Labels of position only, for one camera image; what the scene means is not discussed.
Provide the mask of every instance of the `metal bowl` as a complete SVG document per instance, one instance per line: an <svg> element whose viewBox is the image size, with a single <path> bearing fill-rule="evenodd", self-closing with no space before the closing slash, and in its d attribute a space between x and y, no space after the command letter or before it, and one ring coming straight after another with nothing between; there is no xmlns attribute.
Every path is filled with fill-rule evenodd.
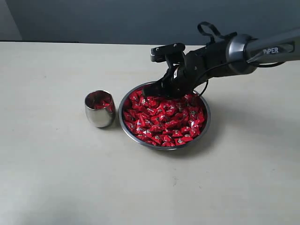
<svg viewBox="0 0 300 225"><path fill-rule="evenodd" d="M128 128L126 127L125 123L124 123L124 116L123 116L123 106L124 106L124 103L125 101L129 100L128 97L129 95L135 91L135 90L141 90L144 86L146 85L149 85L151 83L154 83L154 82L148 82L148 83L144 83L144 84L141 84L135 88L133 88L130 92L127 93L127 95L125 95L125 97L122 99L121 103L120 103L120 106L119 106L119 119L120 119L120 124L121 124L121 127L122 129L125 131L125 133L131 138L133 139L134 141L136 141L137 143L139 144L142 144L146 147L149 147L149 148L152 148L152 149L156 149L156 150L164 150L164 151L168 151L168 150L176 150L176 149L181 149L181 148L184 148L184 147L187 147L187 146L191 146L193 144L195 144L197 141L199 141L200 138L203 137L203 135L207 132L209 126L210 126L210 120L211 120L211 115L210 115L210 108L207 104L207 102L205 101L205 99L200 96L200 99L203 101L204 103L204 106L205 106L205 110L204 110L204 115L206 115L207 119L206 119L206 123L204 125L204 127L202 127L201 129L201 133L192 141L190 142L187 142L186 144L183 144L183 145L177 145L177 146L173 146L173 147L162 147L162 146L154 146L152 144L148 144L146 142L143 142L141 141L140 139L136 138L129 130Z"/></svg>

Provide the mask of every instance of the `robotic arm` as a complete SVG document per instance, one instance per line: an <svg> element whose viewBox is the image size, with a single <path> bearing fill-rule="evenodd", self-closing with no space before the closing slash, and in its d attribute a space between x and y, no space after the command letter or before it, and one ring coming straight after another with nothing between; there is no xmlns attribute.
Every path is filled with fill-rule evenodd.
<svg viewBox="0 0 300 225"><path fill-rule="evenodd" d="M213 34L204 32L202 26L208 26ZM145 96L180 98L213 77L250 74L257 68L300 60L300 28L266 39L236 32L223 36L208 22L200 23L198 30L209 36L210 42L186 55L182 43L151 49L151 61L166 61L169 68L164 77L143 89Z"/></svg>

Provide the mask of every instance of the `stainless steel cup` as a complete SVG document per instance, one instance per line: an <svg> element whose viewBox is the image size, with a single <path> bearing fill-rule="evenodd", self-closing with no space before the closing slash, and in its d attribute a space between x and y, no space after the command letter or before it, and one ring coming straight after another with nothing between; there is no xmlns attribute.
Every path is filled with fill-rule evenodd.
<svg viewBox="0 0 300 225"><path fill-rule="evenodd" d="M94 104L100 104L103 100L109 105L102 109L94 109ZM94 91L87 95L84 102L86 116L92 125L105 128L113 123L116 108L110 93L105 90Z"/></svg>

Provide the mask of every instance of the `white table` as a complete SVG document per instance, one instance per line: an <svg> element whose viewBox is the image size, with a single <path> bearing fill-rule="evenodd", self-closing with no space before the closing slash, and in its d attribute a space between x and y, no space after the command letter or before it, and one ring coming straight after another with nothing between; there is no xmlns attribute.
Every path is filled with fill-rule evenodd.
<svg viewBox="0 0 300 225"><path fill-rule="evenodd" d="M299 224L300 63L212 79L208 133L161 152L83 104L159 79L151 47L0 43L1 225Z"/></svg>

